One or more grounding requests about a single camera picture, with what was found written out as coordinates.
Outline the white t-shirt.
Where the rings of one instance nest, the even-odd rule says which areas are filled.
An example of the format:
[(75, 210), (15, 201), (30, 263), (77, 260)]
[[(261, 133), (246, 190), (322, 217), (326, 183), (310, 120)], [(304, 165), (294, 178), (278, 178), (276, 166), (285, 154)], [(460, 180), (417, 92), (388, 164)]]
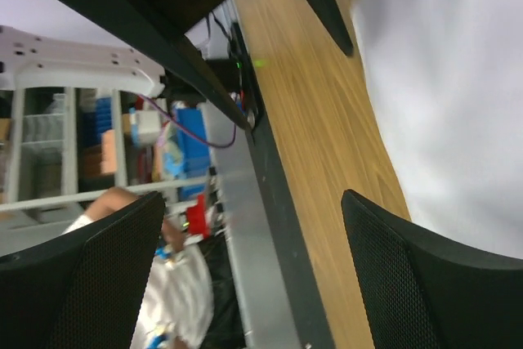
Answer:
[(522, 0), (358, 0), (378, 128), (413, 222), (522, 255)]

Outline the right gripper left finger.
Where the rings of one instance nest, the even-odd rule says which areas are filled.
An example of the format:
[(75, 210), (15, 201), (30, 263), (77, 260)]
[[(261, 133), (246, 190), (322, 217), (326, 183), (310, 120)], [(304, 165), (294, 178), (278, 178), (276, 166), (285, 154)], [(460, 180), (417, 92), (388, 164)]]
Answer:
[(128, 348), (159, 241), (157, 191), (1, 258), (3, 348)]

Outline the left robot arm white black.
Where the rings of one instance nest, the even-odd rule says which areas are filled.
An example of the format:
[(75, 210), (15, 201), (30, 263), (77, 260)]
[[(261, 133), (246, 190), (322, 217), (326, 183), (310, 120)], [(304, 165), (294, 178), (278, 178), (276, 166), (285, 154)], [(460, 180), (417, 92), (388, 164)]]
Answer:
[(225, 0), (56, 0), (123, 42), (107, 47), (1, 28), (1, 87), (113, 88), (160, 96), (173, 74), (250, 125), (186, 33)]

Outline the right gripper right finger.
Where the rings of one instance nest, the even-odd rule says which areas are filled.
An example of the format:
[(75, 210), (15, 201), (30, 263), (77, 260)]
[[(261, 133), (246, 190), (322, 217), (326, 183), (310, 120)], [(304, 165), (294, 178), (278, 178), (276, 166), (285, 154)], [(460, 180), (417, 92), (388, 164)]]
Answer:
[(376, 348), (520, 348), (522, 261), (448, 239), (354, 190), (342, 213)]

